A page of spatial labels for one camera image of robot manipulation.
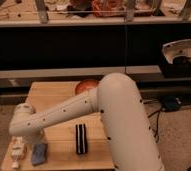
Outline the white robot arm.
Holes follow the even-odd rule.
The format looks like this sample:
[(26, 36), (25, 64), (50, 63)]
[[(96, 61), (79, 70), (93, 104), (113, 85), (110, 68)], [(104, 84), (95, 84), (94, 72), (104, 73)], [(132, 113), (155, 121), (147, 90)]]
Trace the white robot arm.
[(43, 129), (99, 112), (116, 171), (165, 171), (141, 94), (129, 76), (111, 73), (99, 85), (42, 112), (16, 106), (9, 133), (36, 144)]

